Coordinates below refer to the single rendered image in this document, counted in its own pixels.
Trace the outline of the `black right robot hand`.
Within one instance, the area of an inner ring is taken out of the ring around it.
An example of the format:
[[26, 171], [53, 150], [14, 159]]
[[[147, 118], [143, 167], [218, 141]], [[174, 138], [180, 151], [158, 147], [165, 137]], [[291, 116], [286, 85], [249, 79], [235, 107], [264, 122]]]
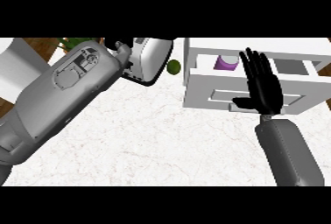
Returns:
[[261, 115], [280, 114], [283, 93], [277, 77], [263, 53], [249, 48], [239, 52], [246, 76], [248, 97], [235, 97], [233, 104], [241, 109], [255, 109]]

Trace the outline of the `green round fruit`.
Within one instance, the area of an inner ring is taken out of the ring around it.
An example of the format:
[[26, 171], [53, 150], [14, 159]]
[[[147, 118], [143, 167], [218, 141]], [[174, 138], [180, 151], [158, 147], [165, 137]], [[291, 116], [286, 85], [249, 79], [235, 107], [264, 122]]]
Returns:
[[180, 72], [180, 70], [181, 70], [181, 64], [176, 59], [173, 59], [167, 64], [167, 72], [171, 75], [176, 75]]

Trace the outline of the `white drawer front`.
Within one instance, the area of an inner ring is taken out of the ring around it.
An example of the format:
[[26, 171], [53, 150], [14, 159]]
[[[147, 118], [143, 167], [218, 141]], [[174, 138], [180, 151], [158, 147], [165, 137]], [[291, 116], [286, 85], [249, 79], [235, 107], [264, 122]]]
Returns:
[[[298, 115], [328, 98], [328, 84], [303, 75], [277, 75], [283, 92], [282, 115]], [[232, 102], [233, 97], [248, 97], [246, 79], [235, 76], [192, 74], [186, 86], [183, 106], [196, 109], [218, 109], [254, 113]]]

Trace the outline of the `white drawer cabinet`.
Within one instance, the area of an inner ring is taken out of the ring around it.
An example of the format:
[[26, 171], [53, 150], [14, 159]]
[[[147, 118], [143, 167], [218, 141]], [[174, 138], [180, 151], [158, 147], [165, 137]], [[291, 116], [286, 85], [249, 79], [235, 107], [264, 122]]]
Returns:
[[246, 47], [264, 53], [269, 59], [313, 61], [316, 71], [331, 63], [331, 42], [326, 38], [186, 38], [184, 74], [195, 68], [199, 54], [236, 55]]

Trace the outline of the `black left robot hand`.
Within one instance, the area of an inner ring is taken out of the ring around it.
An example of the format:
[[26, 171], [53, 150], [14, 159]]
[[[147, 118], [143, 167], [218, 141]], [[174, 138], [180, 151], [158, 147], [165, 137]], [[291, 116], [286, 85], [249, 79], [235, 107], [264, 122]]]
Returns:
[[115, 52], [115, 42], [127, 44], [131, 49], [128, 64], [121, 77], [144, 87], [155, 84], [167, 65], [174, 38], [109, 38], [105, 37], [105, 47]]

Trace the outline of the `green leafy plant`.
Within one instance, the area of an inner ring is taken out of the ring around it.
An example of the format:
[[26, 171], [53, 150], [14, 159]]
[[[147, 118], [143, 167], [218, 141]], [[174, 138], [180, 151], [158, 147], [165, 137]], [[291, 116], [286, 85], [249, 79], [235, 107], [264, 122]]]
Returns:
[[103, 42], [103, 38], [57, 38], [57, 47], [68, 53], [71, 49], [82, 42], [96, 41], [99, 44]]

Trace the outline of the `purple can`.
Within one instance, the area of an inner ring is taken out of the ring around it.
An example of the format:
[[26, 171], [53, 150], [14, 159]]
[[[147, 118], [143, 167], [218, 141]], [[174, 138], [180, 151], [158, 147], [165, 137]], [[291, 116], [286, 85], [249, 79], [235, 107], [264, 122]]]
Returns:
[[217, 57], [215, 63], [214, 63], [214, 69], [215, 70], [227, 70], [233, 71], [239, 63], [239, 58], [236, 56], [224, 56], [220, 55]]

